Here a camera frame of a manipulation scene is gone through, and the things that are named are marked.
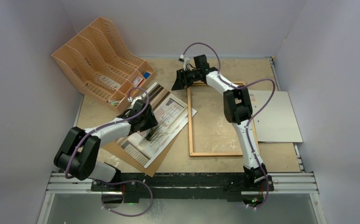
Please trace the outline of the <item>brown wooden picture frame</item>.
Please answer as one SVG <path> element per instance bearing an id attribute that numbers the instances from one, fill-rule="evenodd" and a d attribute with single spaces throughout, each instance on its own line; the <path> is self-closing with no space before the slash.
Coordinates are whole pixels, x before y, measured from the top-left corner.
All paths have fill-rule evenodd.
<path id="1" fill-rule="evenodd" d="M 221 94 L 204 83 L 196 83 L 186 92 L 189 156 L 241 157 L 238 136 L 224 116 Z"/>

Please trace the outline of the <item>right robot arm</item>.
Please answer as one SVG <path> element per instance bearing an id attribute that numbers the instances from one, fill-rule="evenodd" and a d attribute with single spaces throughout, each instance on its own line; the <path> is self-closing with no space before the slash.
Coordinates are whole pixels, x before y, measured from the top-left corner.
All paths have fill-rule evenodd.
<path id="1" fill-rule="evenodd" d="M 210 67 L 206 55 L 195 56 L 195 68 L 191 69 L 187 66 L 189 58 L 181 55 L 178 60 L 183 63 L 183 68 L 176 71 L 176 79 L 171 89 L 188 89 L 195 82 L 201 81 L 220 93 L 223 97 L 224 116 L 232 124 L 239 139 L 245 186 L 255 190 L 261 186 L 263 180 L 269 185 L 265 165 L 257 151 L 251 124 L 253 109 L 247 87 L 235 85 L 223 77 L 219 69 Z"/>

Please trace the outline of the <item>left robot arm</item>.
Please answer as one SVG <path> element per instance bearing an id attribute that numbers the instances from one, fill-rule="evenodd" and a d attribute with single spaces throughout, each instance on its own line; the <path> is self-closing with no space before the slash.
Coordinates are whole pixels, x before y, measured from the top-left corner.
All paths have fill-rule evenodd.
<path id="1" fill-rule="evenodd" d="M 99 162 L 99 150 L 111 142 L 146 131 L 157 124 L 150 103 L 135 99 L 130 109 L 109 123 L 89 129 L 77 126 L 71 128 L 53 163 L 65 171 L 67 179 L 95 179 L 103 182 L 108 190 L 115 191 L 121 185 L 121 171 L 105 162 Z"/>

